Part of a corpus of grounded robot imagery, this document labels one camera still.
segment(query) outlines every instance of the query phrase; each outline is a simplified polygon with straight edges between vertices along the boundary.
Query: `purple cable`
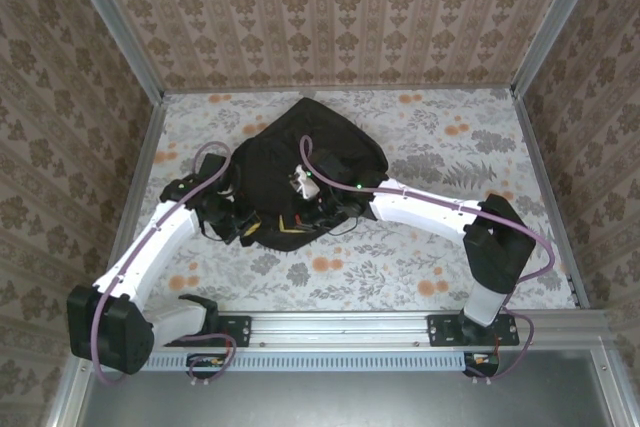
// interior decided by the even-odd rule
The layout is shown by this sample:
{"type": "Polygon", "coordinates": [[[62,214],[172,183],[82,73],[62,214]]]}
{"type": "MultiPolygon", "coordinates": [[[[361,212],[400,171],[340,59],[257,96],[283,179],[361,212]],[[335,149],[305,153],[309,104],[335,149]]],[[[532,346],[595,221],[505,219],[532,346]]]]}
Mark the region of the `purple cable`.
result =
{"type": "MultiPolygon", "coordinates": [[[[213,381],[216,380],[218,377],[220,377],[222,374],[225,373],[225,371],[231,367],[231,364],[233,363],[233,359],[236,357],[236,351],[238,350],[238,344],[236,343],[236,339],[234,339],[233,337],[231,337],[230,335],[227,334],[204,334],[204,335],[185,335],[184,337],[180,337],[180,339],[178,340],[183,340],[183,341],[198,341],[198,340],[208,340],[208,339],[224,339],[227,340],[231,343],[231,354],[229,354],[229,357],[227,357],[227,361],[222,365],[222,367],[220,367],[220,370],[218,370],[218,372],[216,372],[211,378],[207,379],[208,381],[213,381]]],[[[189,376],[192,379],[196,379],[195,375],[193,374],[193,368],[195,367],[195,365],[200,362],[202,359],[208,359],[209,356],[208,355],[200,355],[198,357],[196,357],[195,359],[192,359],[191,364],[189,365],[189,376]]]]}
{"type": "MultiPolygon", "coordinates": [[[[534,231],[528,229],[527,227],[525,227],[523,225],[520,225],[520,224],[518,224],[516,222],[513,222],[513,221],[511,221],[509,219],[503,219],[502,217],[498,217],[497,215],[493,215],[493,214],[490,214],[488,212],[483,212],[483,211],[481,211],[479,209],[472,209],[470,207],[460,207],[459,204],[456,204],[454,202],[449,202],[449,201],[446,201],[446,200],[430,197],[428,195],[419,194],[417,192],[402,191],[402,190],[399,190],[399,189],[390,189],[390,188],[387,188],[387,187],[377,187],[377,188],[362,187],[362,188],[357,188],[357,187],[352,187],[350,185],[341,184],[339,182],[336,182],[334,180],[331,180],[331,179],[325,177],[320,172],[318,172],[313,167],[313,165],[311,165],[311,162],[309,161],[308,156],[311,154],[312,150],[313,150],[313,141],[311,140],[311,137],[309,137],[308,135],[303,135],[302,138],[300,139],[300,156],[302,157],[302,161],[304,162],[305,167],[307,169],[309,169],[313,175],[315,175],[318,179],[323,181],[325,184],[330,185],[332,187],[335,187],[337,189],[346,190],[346,191],[349,191],[349,192],[368,192],[368,193],[372,193],[372,194],[382,193],[382,194],[394,194],[394,195],[400,195],[400,196],[404,196],[404,197],[411,197],[411,198],[414,198],[414,199],[422,200],[424,202],[429,202],[431,204],[439,205],[440,207],[449,208],[449,209],[455,210],[455,211],[460,210],[460,211],[462,211],[464,213],[467,213],[467,214],[477,215],[478,217],[483,217],[483,218],[485,218],[487,220],[491,220],[493,222],[497,222],[499,224],[506,225],[507,227],[511,227],[512,229],[517,230],[518,232],[522,232],[523,234],[528,235],[529,237],[534,239],[536,242],[538,242],[547,251],[547,255],[549,256],[549,262],[547,263],[547,265],[545,265],[540,270],[538,270],[536,272],[533,272],[531,274],[527,274],[527,275],[525,275],[523,277],[520,277],[520,279],[517,282],[518,284],[520,284],[522,282],[525,282],[527,280],[534,279],[534,278],[539,277],[541,275],[544,275],[547,272],[549,272],[551,269],[553,269],[553,264],[555,263],[556,256],[553,253],[553,248],[551,247],[551,243],[547,239],[542,237],[540,234],[538,234],[537,232],[534,232],[534,231]]],[[[529,336],[527,337],[527,341],[524,343],[524,346],[522,347],[522,350],[518,354],[518,357],[516,358],[514,363],[511,364],[504,372],[501,372],[500,374],[491,377],[491,380],[497,380],[497,379],[505,376],[509,372],[511,372],[511,370],[513,370],[520,363],[520,361],[524,358],[524,356],[527,353],[527,351],[529,350],[529,346],[531,345],[531,342],[533,340],[533,334],[534,334],[533,321],[529,317],[527,317],[526,315],[518,314],[518,313],[513,312],[513,311],[511,311],[511,310],[509,310],[509,309],[507,309],[505,307],[506,304],[511,299],[511,295],[512,294],[510,294],[505,299],[504,303],[502,304],[502,308],[504,309],[504,311],[506,313],[508,313],[510,315],[513,315],[514,317],[518,317],[520,319],[523,319],[529,324],[529,336]]]]}
{"type": "Polygon", "coordinates": [[[229,164],[231,163],[231,149],[229,149],[227,144],[225,144],[224,142],[218,142],[218,141],[207,142],[202,147],[200,147],[200,149],[198,150],[198,154],[200,154],[204,149],[212,146],[222,147],[225,150],[226,159],[224,161],[224,164],[220,168],[220,170],[218,170],[218,172],[216,172],[214,175],[208,178],[205,182],[200,184],[198,187],[193,189],[191,192],[185,195],[182,199],[176,202],[175,205],[173,205],[162,217],[160,217],[158,222],[156,222],[156,225],[153,226],[151,230],[149,230],[145,234],[142,240],[140,240],[138,245],[136,245],[136,247],[133,249],[129,257],[127,257],[127,260],[124,261],[124,263],[122,264],[122,267],[118,271],[118,274],[113,278],[113,280],[111,281],[111,284],[109,284],[109,287],[107,287],[107,290],[105,290],[104,294],[102,294],[102,296],[100,297],[100,300],[98,301],[98,305],[96,306],[96,311],[93,314],[93,320],[91,322],[90,346],[91,346],[91,362],[93,363],[93,370],[98,380],[100,380],[100,382],[102,382],[103,384],[116,385],[125,378],[125,375],[122,375],[117,380],[109,379],[105,375],[104,371],[102,370],[102,366],[100,365],[100,358],[98,353],[98,332],[100,328],[100,320],[102,317],[102,312],[104,311],[104,306],[107,303],[109,296],[118,285],[120,276],[124,275],[127,272],[127,270],[129,269],[129,267],[131,266],[135,258],[142,251],[142,249],[147,244],[147,242],[149,242],[151,237],[153,237],[153,235],[158,231],[158,229],[162,227],[162,225],[169,219],[169,217],[171,217],[171,215],[173,215],[173,213],[176,210],[178,210],[182,205],[188,202],[189,199],[193,198],[195,195],[198,195],[198,193],[200,193],[202,190],[206,189],[211,184],[213,184],[216,180],[218,180],[218,178],[220,178],[222,174],[224,174],[225,170],[227,170],[227,167],[229,167],[229,164]]]}

